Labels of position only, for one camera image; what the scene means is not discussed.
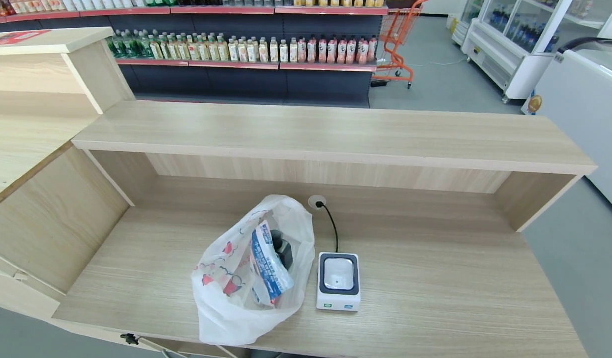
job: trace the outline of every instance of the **black cable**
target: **black cable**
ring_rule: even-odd
[[[326,204],[324,204],[321,201],[318,201],[315,203],[315,206],[317,206],[318,208],[324,208],[326,209],[326,212],[328,213],[328,216],[330,217],[330,221],[333,223],[333,229],[335,229],[335,252],[339,252],[339,235],[337,234],[337,225],[335,225],[335,220],[333,219],[333,215],[331,215],[330,210],[328,209],[328,206],[326,206]]]

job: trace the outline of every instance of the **light wood countertop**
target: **light wood countertop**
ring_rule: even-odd
[[[81,149],[545,173],[595,165],[547,118],[294,106],[121,102]]]
[[[34,93],[34,100],[29,98],[25,92],[0,92],[0,202],[62,154],[98,116],[87,111],[84,96]],[[47,106],[52,102],[57,105]]]
[[[0,32],[0,37],[11,32]],[[0,45],[1,55],[68,54],[112,36],[111,27],[53,29],[12,45]]]
[[[325,195],[340,251],[360,258],[358,313],[301,309],[254,348],[326,357],[585,358],[531,250],[490,194],[159,177],[122,217],[54,318],[197,342],[190,275],[270,193]],[[316,249],[333,250],[326,213]]]

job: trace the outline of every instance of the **chest freezer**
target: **chest freezer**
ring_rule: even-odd
[[[547,116],[593,159],[588,179],[612,204],[612,39],[559,48],[522,111]]]

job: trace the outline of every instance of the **blue and white package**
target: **blue and white package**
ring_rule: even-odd
[[[251,235],[252,297],[257,304],[274,307],[277,297],[293,287],[293,279],[275,252],[268,222],[261,222]]]

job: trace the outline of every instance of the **pink bottle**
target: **pink bottle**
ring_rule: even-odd
[[[355,41],[354,36],[348,41],[348,46],[346,47],[346,63],[352,64],[354,63],[354,52],[357,49],[357,41]]]
[[[326,50],[328,46],[326,45],[326,38],[324,35],[321,35],[321,39],[319,41],[319,61],[320,63],[326,63]]]
[[[306,48],[308,49],[308,63],[315,63],[315,59],[317,59],[317,39],[315,35],[310,37]]]
[[[368,59],[368,47],[368,41],[362,39],[361,44],[359,45],[359,50],[357,51],[357,62],[359,64],[366,64]]]
[[[375,60],[375,53],[377,52],[377,39],[375,35],[372,35],[370,41],[368,41],[368,62]]]
[[[342,36],[341,41],[339,41],[339,45],[337,45],[337,63],[342,64],[345,63],[345,51],[348,42],[345,40],[345,36]]]
[[[337,38],[333,35],[333,39],[328,42],[328,57],[326,59],[327,63],[333,64],[335,63],[336,57],[336,49],[337,49]]]
[[[306,41],[304,41],[304,38],[297,41],[297,62],[306,62]]]

